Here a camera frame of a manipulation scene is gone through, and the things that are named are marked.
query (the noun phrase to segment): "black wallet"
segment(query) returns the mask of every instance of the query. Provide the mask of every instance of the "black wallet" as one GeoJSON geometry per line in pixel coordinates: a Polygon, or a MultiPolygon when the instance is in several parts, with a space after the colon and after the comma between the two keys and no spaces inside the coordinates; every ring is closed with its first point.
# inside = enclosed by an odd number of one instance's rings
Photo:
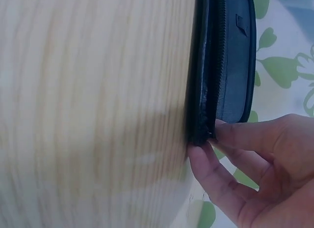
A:
{"type": "Polygon", "coordinates": [[[186,99],[187,140],[215,138],[215,120],[246,122],[256,63],[253,0],[196,0],[186,99]]]}

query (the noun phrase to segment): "green leaf pattern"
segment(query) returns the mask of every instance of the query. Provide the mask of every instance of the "green leaf pattern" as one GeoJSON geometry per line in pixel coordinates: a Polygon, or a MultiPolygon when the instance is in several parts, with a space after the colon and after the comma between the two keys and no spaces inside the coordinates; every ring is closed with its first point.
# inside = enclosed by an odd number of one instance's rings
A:
{"type": "Polygon", "coordinates": [[[303,108],[308,116],[314,117],[314,45],[309,54],[299,53],[296,59],[299,61],[297,67],[299,77],[311,81],[309,87],[313,87],[304,98],[303,108]]]}
{"type": "Polygon", "coordinates": [[[241,183],[243,185],[246,185],[246,186],[251,187],[253,189],[259,188],[259,186],[253,180],[251,180],[246,174],[244,174],[239,169],[236,169],[236,171],[234,173],[234,177],[239,183],[241,183]]]}
{"type": "Polygon", "coordinates": [[[220,152],[218,149],[216,149],[216,148],[214,148],[214,152],[215,152],[215,154],[216,154],[216,157],[220,160],[220,159],[222,159],[225,155],[222,153],[222,152],[220,152]]]}
{"type": "Polygon", "coordinates": [[[256,86],[261,86],[261,78],[260,78],[260,75],[259,75],[259,73],[257,71],[255,73],[255,85],[256,86]]]}
{"type": "Polygon", "coordinates": [[[271,78],[282,88],[290,88],[299,75],[296,70],[298,61],[287,57],[269,57],[260,60],[271,78]]]}
{"type": "Polygon", "coordinates": [[[204,202],[197,228],[210,228],[216,219],[216,210],[211,202],[204,202]]]}
{"type": "Polygon", "coordinates": [[[271,47],[273,44],[275,44],[277,40],[277,36],[274,34],[274,29],[273,28],[267,28],[261,38],[260,38],[260,45],[258,50],[262,49],[262,48],[269,48],[271,47]]]}
{"type": "Polygon", "coordinates": [[[262,19],[266,16],[269,7],[269,0],[254,0],[255,14],[257,19],[262,19]]]}
{"type": "Polygon", "coordinates": [[[258,121],[259,121],[259,116],[257,115],[257,112],[251,111],[248,122],[258,122],[258,121]]]}

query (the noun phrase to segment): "hand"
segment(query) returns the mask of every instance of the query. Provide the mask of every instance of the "hand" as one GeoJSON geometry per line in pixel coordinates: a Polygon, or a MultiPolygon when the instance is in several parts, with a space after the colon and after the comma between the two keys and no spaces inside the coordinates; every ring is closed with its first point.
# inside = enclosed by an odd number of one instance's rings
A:
{"type": "Polygon", "coordinates": [[[190,146],[195,178],[238,227],[314,227],[314,118],[286,115],[257,123],[216,121],[210,142],[260,189],[238,183],[210,143],[190,146]]]}

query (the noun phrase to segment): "fingernail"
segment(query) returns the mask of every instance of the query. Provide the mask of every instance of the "fingernail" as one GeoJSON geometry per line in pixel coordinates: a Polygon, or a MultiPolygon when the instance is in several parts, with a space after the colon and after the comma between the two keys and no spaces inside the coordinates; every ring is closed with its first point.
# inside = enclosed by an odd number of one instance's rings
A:
{"type": "Polygon", "coordinates": [[[220,126],[222,124],[225,124],[226,122],[222,121],[222,120],[219,120],[219,119],[216,119],[215,121],[215,126],[220,126]]]}

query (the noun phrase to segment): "light wood grain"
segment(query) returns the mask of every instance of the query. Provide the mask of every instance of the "light wood grain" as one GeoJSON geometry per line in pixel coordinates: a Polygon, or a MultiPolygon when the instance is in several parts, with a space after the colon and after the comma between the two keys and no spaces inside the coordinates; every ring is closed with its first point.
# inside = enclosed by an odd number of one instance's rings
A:
{"type": "Polygon", "coordinates": [[[194,1],[0,0],[1,228],[196,225],[194,1]]]}

